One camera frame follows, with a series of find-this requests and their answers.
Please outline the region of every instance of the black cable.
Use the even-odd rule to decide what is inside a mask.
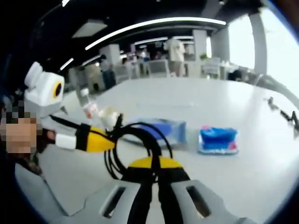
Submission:
[[[141,128],[133,127],[136,125],[148,126],[148,127],[152,128],[153,130],[155,130],[165,141],[167,149],[169,150],[169,153],[170,153],[170,157],[173,158],[172,149],[170,147],[168,140],[163,135],[163,133],[155,126],[147,124],[147,123],[143,123],[143,122],[129,124],[124,127],[116,126],[116,128],[112,132],[108,132],[108,134],[111,136],[111,138],[115,141],[115,146],[112,150],[104,152],[105,166],[107,168],[108,173],[114,179],[119,179],[117,177],[117,175],[115,174],[115,171],[117,173],[119,173],[120,175],[123,175],[125,173],[125,171],[127,170],[127,168],[120,161],[119,156],[117,154],[117,141],[125,134],[134,135],[135,137],[139,138],[143,142],[144,147],[147,150],[148,156],[152,156],[152,171],[154,174],[153,178],[156,179],[157,170],[160,169],[159,156],[162,155],[161,148],[158,145],[157,140],[152,136],[152,134],[150,134],[149,132],[147,132]]]

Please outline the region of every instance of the yellow ring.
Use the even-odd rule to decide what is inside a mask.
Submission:
[[[59,86],[59,84],[61,84],[61,87],[62,87],[62,83],[61,82],[56,83],[55,86],[54,86],[54,91],[53,91],[53,97],[54,98],[57,97],[56,90],[57,90],[57,87]]]

